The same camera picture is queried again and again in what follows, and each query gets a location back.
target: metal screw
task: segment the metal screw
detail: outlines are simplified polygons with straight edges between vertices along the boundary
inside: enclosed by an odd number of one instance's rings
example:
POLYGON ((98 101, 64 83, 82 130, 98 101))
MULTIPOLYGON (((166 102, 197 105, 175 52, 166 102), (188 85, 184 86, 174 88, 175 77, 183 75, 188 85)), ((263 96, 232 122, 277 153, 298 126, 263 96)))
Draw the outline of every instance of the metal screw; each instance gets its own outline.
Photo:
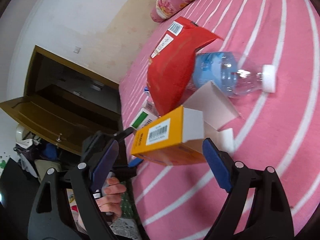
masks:
POLYGON ((237 168, 243 168, 244 167, 244 164, 242 163, 242 162, 236 162, 235 163, 235 166, 237 167, 237 168))
POLYGON ((48 173, 49 175, 51 175, 52 173, 54 173, 54 168, 48 169, 48 170, 47 170, 47 173, 48 173))
POLYGON ((267 168, 267 171, 269 171, 270 173, 274 173, 274 172, 275 172, 275 169, 272 168, 271 166, 269 166, 269 167, 267 168))
POLYGON ((85 164, 85 163, 79 163, 78 164, 78 169, 79 170, 83 170, 86 166, 87 166, 87 164, 85 164))
POLYGON ((58 136, 58 138, 57 138, 57 142, 62 142, 62 140, 61 140, 61 135, 62 135, 62 133, 59 134, 59 136, 58 136))

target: human hand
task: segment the human hand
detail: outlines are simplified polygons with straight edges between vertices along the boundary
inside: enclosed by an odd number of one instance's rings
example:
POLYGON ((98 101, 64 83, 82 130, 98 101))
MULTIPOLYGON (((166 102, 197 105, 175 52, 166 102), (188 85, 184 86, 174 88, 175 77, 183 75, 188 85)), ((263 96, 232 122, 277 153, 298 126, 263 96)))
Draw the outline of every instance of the human hand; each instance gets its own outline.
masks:
MULTIPOLYGON (((104 189, 106 195, 97 199, 96 202, 101 212, 113 213, 112 221, 114 222, 122 215, 120 207, 121 194, 126 192, 127 189, 124 185, 120 184, 120 181, 115 177, 106 179, 106 181, 109 184, 109 187, 104 189)), ((85 229, 80 215, 78 217, 78 224, 85 229)))

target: green rectangle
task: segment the green rectangle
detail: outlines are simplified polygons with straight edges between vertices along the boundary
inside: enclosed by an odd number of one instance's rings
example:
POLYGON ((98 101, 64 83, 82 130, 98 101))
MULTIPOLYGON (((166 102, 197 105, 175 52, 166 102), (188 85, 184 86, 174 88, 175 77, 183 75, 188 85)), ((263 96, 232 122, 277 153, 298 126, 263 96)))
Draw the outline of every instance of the green rectangle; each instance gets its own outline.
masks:
POLYGON ((139 117, 137 118, 137 120, 135 120, 135 122, 133 123, 132 127, 137 129, 138 126, 143 122, 143 120, 145 120, 147 118, 148 114, 146 112, 142 112, 139 117))

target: white bottle cap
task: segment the white bottle cap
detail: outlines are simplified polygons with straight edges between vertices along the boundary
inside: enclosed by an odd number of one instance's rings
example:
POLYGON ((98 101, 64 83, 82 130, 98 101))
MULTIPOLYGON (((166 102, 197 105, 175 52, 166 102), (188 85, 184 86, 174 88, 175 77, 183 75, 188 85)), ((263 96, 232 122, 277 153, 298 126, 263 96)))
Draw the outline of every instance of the white bottle cap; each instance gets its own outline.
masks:
POLYGON ((262 90, 267 93, 276 92, 276 67, 273 65, 262 66, 262 90))

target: open cardboard box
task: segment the open cardboard box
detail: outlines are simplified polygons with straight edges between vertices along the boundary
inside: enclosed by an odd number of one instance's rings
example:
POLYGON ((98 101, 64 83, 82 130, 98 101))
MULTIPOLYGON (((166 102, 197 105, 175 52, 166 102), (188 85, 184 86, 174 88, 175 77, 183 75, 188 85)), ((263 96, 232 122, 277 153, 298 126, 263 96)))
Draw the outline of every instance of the open cardboard box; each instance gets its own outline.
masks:
POLYGON ((234 151, 232 128, 217 130, 239 116, 213 83, 199 88, 182 106, 137 131, 131 154, 162 165, 205 162, 202 142, 210 137, 218 149, 234 151))

